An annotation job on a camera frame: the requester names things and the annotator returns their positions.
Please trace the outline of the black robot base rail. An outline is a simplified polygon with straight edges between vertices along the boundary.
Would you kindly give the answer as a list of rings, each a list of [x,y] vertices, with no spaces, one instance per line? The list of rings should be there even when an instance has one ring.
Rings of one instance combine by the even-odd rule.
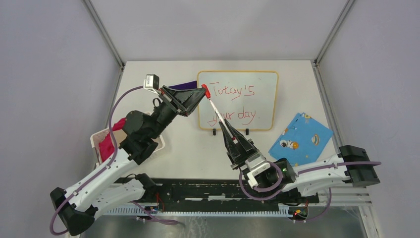
[[[157,185],[137,203],[159,205],[165,212],[265,212],[280,205],[319,203],[317,194],[303,197],[298,190],[278,194],[268,201],[249,199],[234,179],[153,178]]]

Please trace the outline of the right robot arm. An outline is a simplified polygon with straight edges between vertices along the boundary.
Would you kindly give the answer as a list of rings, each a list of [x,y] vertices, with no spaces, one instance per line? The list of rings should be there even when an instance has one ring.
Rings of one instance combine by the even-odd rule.
[[[254,142],[227,120],[219,125],[231,168],[239,170],[239,186],[249,199],[264,201],[286,193],[290,201],[299,202],[336,185],[366,187],[380,183],[374,168],[381,162],[371,161],[363,148],[341,146],[338,154],[293,167],[286,158],[267,160]]]

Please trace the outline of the red capped whiteboard marker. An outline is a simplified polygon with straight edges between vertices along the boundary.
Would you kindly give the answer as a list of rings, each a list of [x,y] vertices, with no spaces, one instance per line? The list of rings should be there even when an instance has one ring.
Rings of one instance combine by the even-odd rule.
[[[213,101],[211,100],[211,98],[209,98],[209,102],[210,102],[214,112],[216,113],[217,117],[219,118],[219,121],[223,124],[224,127],[226,127],[224,117],[221,115],[221,113],[219,112],[219,110],[217,109],[217,107],[215,106]]]

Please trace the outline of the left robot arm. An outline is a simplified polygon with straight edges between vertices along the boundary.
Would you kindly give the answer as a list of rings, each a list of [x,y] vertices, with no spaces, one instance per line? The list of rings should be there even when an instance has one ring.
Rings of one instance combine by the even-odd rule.
[[[55,188],[50,197],[55,212],[49,225],[50,233],[54,222],[60,219],[65,233],[77,236],[102,215],[120,205],[141,199],[150,202],[156,195],[156,186],[146,174],[136,176],[128,183],[112,187],[112,184],[126,172],[148,159],[158,144],[156,139],[176,116],[189,116],[206,95],[205,88],[173,89],[167,86],[144,86],[145,90],[157,94],[160,104],[151,114],[130,112],[123,126],[126,137],[117,142],[113,131],[109,132],[112,154],[86,177],[63,189]]]

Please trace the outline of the red marker cap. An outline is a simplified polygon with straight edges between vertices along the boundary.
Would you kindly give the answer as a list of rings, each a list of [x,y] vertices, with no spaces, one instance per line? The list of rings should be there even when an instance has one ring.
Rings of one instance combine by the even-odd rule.
[[[202,85],[201,85],[201,87],[202,87],[202,88],[204,88],[204,89],[205,89],[205,91],[206,91],[206,92],[205,92],[205,96],[206,96],[206,98],[207,98],[207,99],[210,99],[210,98],[211,98],[211,93],[210,93],[210,91],[209,91],[208,87],[207,87],[205,84],[202,84]]]

